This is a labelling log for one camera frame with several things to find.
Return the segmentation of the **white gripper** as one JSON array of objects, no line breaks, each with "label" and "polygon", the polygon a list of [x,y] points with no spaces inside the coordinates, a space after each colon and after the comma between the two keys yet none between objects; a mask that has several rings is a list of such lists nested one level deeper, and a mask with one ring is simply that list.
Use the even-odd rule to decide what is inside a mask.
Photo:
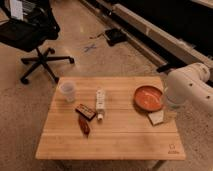
[{"label": "white gripper", "polygon": [[175,99],[168,87],[164,89],[163,101],[164,104],[172,110],[180,108],[184,103],[184,101],[180,99]]}]

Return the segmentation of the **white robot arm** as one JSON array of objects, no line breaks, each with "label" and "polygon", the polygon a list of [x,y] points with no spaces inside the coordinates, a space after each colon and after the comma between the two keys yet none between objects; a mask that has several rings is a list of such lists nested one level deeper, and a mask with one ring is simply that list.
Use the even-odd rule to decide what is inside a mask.
[{"label": "white robot arm", "polygon": [[193,63],[171,71],[166,78],[165,102],[172,108],[191,101],[209,113],[213,112],[213,88],[207,84],[210,69],[203,63]]}]

